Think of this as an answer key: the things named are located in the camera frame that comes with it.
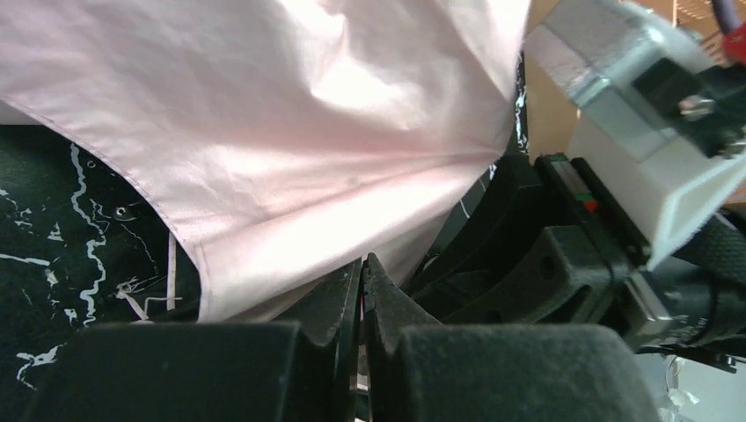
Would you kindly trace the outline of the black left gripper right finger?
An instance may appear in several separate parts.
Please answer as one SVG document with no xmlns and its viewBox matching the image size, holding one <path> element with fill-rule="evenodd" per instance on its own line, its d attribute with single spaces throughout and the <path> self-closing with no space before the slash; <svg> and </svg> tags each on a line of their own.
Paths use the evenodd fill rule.
<svg viewBox="0 0 746 422">
<path fill-rule="evenodd" d="M 656 421 L 633 353 L 588 324 L 445 325 L 362 267 L 374 421 Z"/>
</svg>

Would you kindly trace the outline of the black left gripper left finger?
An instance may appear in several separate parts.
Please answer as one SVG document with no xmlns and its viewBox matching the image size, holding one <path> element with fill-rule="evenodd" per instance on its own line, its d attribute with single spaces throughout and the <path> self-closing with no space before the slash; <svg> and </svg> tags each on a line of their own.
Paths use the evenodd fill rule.
<svg viewBox="0 0 746 422">
<path fill-rule="evenodd" d="M 351 421 L 362 262 L 267 323 L 103 325 L 61 354 L 28 421 Z"/>
</svg>

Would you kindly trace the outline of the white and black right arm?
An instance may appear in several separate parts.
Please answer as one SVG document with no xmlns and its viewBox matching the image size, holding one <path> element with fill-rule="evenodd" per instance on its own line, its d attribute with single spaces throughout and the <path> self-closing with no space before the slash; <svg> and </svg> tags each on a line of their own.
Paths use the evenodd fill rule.
<svg viewBox="0 0 746 422">
<path fill-rule="evenodd" d="M 505 156 L 405 292 L 446 324 L 601 324 L 638 353 L 733 372 L 745 355 L 745 227 L 716 214 L 648 269 L 650 242 L 581 158 Z"/>
</svg>

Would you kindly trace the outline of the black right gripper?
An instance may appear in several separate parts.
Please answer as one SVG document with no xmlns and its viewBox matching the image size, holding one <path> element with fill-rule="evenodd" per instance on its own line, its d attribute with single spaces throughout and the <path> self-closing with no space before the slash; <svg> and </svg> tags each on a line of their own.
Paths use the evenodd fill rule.
<svg viewBox="0 0 746 422">
<path fill-rule="evenodd" d="M 464 227 L 405 291 L 445 324 L 604 323 L 624 338 L 674 328 L 641 265 L 649 243 L 585 160 L 542 156 L 535 169 L 503 156 Z M 550 197 L 540 176 L 580 228 L 538 235 Z"/>
</svg>

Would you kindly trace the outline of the pink and black folding umbrella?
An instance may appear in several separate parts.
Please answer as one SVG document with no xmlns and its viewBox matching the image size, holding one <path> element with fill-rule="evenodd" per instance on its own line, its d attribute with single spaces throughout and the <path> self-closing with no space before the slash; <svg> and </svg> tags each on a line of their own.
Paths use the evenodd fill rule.
<svg viewBox="0 0 746 422">
<path fill-rule="evenodd" d="M 527 1 L 4 1 L 1 100 L 122 175 L 272 317 L 375 252 L 395 280 L 504 151 Z"/>
</svg>

